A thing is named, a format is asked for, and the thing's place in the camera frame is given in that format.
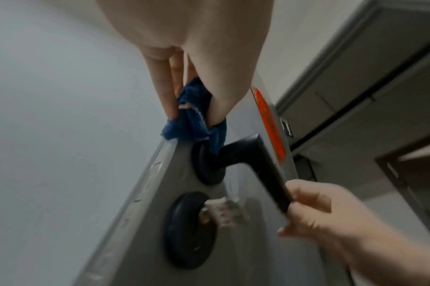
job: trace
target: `orange sticker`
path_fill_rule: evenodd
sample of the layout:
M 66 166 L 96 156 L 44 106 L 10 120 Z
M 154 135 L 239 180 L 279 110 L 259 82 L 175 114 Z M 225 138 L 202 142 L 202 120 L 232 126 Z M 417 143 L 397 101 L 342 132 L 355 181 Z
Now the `orange sticker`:
M 267 133 L 270 137 L 273 149 L 275 150 L 277 160 L 279 163 L 282 163 L 285 158 L 285 150 L 282 144 L 281 136 L 279 135 L 279 131 L 277 130 L 275 120 L 271 115 L 270 108 L 268 107 L 267 102 L 257 88 L 251 86 L 251 91 L 252 95 L 254 96 L 254 99 L 256 100 L 257 107 L 259 108 L 260 115 L 262 116 L 263 123 L 265 124 L 265 128 L 267 129 Z

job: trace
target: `door handle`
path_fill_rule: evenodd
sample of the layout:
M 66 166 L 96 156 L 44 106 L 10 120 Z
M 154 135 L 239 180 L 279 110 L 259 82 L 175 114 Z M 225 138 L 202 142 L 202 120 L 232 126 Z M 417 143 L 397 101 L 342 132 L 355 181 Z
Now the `door handle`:
M 207 144 L 207 141 L 201 141 L 192 149 L 193 168 L 202 183 L 208 186 L 219 184 L 226 175 L 226 167 L 239 163 L 247 164 L 279 209 L 287 213 L 292 202 L 290 194 L 259 134 L 224 146 L 218 155 L 210 153 Z

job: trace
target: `hand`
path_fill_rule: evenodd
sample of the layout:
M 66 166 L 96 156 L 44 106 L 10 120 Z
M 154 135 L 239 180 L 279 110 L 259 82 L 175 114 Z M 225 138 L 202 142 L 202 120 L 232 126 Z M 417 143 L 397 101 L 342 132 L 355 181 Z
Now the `hand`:
M 176 83 L 180 81 L 171 67 L 176 53 L 188 53 L 213 95 L 206 115 L 209 127 L 222 122 L 245 96 L 273 8 L 273 0 L 97 2 L 114 28 L 139 47 L 170 120 L 178 117 Z
M 378 285 L 430 285 L 430 249 L 383 223 L 348 190 L 303 180 L 286 186 L 295 202 L 280 236 L 313 240 Z

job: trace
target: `blue rag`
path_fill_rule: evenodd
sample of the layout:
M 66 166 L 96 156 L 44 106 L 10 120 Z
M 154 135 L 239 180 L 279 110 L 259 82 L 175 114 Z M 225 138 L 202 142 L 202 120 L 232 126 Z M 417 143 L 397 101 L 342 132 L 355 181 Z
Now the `blue rag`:
M 195 142 L 208 140 L 209 150 L 218 154 L 226 141 L 226 120 L 208 128 L 205 115 L 209 109 L 211 93 L 197 77 L 190 81 L 180 93 L 177 104 L 188 105 L 189 109 L 180 109 L 177 120 L 168 120 L 164 126 L 162 136 L 166 140 L 183 139 Z

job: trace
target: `lever handle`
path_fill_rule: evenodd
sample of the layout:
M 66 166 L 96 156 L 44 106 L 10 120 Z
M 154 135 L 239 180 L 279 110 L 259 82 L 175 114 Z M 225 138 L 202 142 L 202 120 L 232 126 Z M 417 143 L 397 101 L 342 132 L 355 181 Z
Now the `lever handle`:
M 259 134 L 251 135 L 224 146 L 218 155 L 208 152 L 206 141 L 193 147 L 193 167 L 199 180 L 206 185 L 223 181 L 226 167 L 248 164 L 283 213 L 291 203 L 284 180 L 273 164 Z

